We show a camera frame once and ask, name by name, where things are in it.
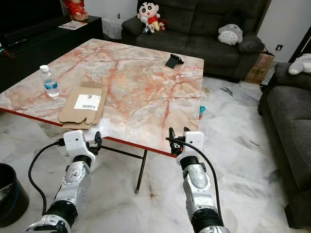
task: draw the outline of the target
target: black trash bin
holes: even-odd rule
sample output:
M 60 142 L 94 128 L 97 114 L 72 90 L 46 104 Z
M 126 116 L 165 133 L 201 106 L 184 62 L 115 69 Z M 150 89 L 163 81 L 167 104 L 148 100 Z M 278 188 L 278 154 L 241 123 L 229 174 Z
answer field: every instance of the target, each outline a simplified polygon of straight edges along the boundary
M 29 198 L 19 183 L 14 169 L 0 163 L 0 190 L 10 185 L 8 193 L 0 200 L 0 227 L 17 221 L 27 210 Z

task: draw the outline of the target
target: black phone holder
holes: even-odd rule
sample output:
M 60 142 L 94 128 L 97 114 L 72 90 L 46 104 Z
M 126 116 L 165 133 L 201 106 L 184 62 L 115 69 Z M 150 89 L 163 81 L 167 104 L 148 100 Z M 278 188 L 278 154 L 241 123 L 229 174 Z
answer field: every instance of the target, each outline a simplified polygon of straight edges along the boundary
M 175 65 L 177 64 L 184 64 L 184 62 L 181 60 L 181 57 L 178 57 L 177 55 L 171 53 L 171 57 L 165 65 L 169 68 L 174 69 Z

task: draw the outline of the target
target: white wall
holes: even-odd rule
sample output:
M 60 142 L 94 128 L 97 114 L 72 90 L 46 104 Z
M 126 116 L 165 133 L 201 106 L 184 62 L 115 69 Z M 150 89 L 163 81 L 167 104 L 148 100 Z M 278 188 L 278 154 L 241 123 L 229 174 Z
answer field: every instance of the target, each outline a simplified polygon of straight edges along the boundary
M 136 15 L 137 0 L 85 0 L 86 11 L 91 16 L 114 17 L 120 12 L 121 18 Z
M 258 37 L 276 55 L 288 62 L 311 26 L 311 0 L 272 0 Z M 284 45 L 276 51 L 278 44 Z

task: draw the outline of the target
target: cardboard box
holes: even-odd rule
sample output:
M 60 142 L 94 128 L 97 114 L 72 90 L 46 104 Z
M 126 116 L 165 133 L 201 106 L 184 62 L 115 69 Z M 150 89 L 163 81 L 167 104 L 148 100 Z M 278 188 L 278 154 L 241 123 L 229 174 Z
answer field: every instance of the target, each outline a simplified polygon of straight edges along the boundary
M 268 71 L 268 68 L 252 67 L 244 81 L 248 83 L 261 84 L 261 82 L 266 77 Z
M 269 69 L 274 61 L 275 56 L 269 52 L 262 52 L 254 64 L 255 67 Z
M 58 119 L 67 129 L 90 129 L 103 115 L 107 87 L 100 83 L 82 82 L 71 91 Z

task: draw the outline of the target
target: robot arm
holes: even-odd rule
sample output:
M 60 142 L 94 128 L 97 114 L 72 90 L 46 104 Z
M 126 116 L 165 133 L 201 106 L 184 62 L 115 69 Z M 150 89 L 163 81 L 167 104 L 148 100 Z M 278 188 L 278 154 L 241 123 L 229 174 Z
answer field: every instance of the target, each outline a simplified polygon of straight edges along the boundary
M 182 137 L 176 137 L 170 128 L 169 139 L 186 142 L 203 148 L 204 135 L 201 132 L 191 132 L 184 128 Z M 205 165 L 199 163 L 197 152 L 187 146 L 170 141 L 172 154 L 177 155 L 176 161 L 183 170 L 183 187 L 186 193 L 186 209 L 195 233 L 230 233 L 224 227 L 210 194 L 210 179 L 205 173 Z
M 24 232 L 70 233 L 76 218 L 85 208 L 86 195 L 91 185 L 90 168 L 95 163 L 101 148 L 100 133 L 95 135 L 95 144 L 85 142 L 81 130 L 64 134 L 66 150 L 71 164 L 66 168 L 61 187 L 45 215 Z

